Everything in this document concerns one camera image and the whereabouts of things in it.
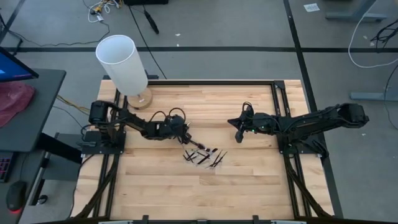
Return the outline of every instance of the keyboard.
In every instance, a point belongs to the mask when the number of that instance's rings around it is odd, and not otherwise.
[[[6,183],[16,161],[16,152],[0,152],[0,183]]]

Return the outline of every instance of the white cable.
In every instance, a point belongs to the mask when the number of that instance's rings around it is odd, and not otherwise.
[[[87,15],[88,22],[93,23],[93,22],[98,22],[98,21],[99,21],[98,19],[95,20],[95,21],[91,21],[91,20],[90,20],[90,15],[91,15],[91,9],[92,9],[94,6],[97,6],[97,5],[101,4],[102,2],[103,2],[103,1],[101,0],[99,3],[96,3],[96,4],[92,5],[92,6],[90,6],[90,8],[88,9],[88,15]],[[109,13],[111,12],[111,8],[109,8],[108,5],[114,6],[114,4],[113,4],[113,3],[110,3],[110,2],[107,2],[107,3],[104,4],[103,8],[105,9],[105,12],[109,14]]]
[[[356,27],[355,27],[353,36],[351,37],[351,41],[349,42],[349,46],[348,46],[348,55],[349,55],[349,58],[350,58],[351,61],[352,61],[356,66],[358,66],[359,68],[376,68],[376,67],[381,67],[381,66],[392,65],[393,63],[398,62],[398,58],[397,58],[397,59],[393,60],[392,62],[385,63],[385,64],[372,65],[372,66],[364,66],[364,65],[358,65],[358,64],[354,61],[353,57],[351,56],[350,49],[351,49],[351,45],[353,44],[353,40],[354,40],[354,36],[355,36],[356,30],[357,30],[359,24],[362,22],[362,20],[365,18],[365,16],[368,14],[368,12],[372,9],[372,7],[374,6],[375,3],[376,3],[376,1],[375,1],[375,2],[373,3],[373,5],[363,14],[362,18],[359,20],[358,24],[357,24]]]

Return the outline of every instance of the black desk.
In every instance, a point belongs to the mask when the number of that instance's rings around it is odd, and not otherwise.
[[[42,134],[44,124],[50,114],[52,105],[57,97],[66,72],[63,70],[35,70],[39,74],[38,79],[23,81],[32,85],[35,95],[29,106],[18,113],[3,128],[0,128],[0,150],[22,151],[19,153],[16,163],[7,183],[0,184],[0,220],[1,223],[17,223],[22,212],[19,214],[11,213],[6,207],[6,194],[9,186],[19,180],[22,162],[26,156],[22,167],[21,179],[27,182],[27,192],[25,205],[30,191],[34,186],[37,174],[42,166],[45,151],[63,155],[65,152],[58,152],[59,146],[64,146],[45,134]]]

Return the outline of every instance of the computer mouse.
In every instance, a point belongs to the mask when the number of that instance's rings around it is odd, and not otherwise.
[[[26,192],[26,183],[18,180],[17,182],[11,184],[8,188],[6,203],[7,208],[12,211],[18,211],[25,204],[25,192]]]

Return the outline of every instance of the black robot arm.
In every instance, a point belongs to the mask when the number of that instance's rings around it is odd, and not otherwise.
[[[331,106],[321,111],[291,118],[254,113],[252,105],[245,102],[240,117],[229,119],[228,123],[238,129],[235,135],[237,142],[242,142],[245,131],[270,135],[281,134],[287,137],[288,142],[294,142],[339,127],[360,128],[368,121],[369,118],[365,115],[363,107],[353,103]]]
[[[108,110],[116,113],[117,119],[108,122]],[[191,142],[191,135],[187,133],[189,127],[185,124],[185,118],[179,115],[167,115],[164,121],[145,121],[137,115],[129,112],[128,109],[119,108],[107,101],[95,101],[91,104],[89,122],[102,130],[102,139],[110,138],[117,140],[117,131],[114,125],[123,124],[138,130],[142,137],[150,140],[164,140],[177,138],[181,144]]]

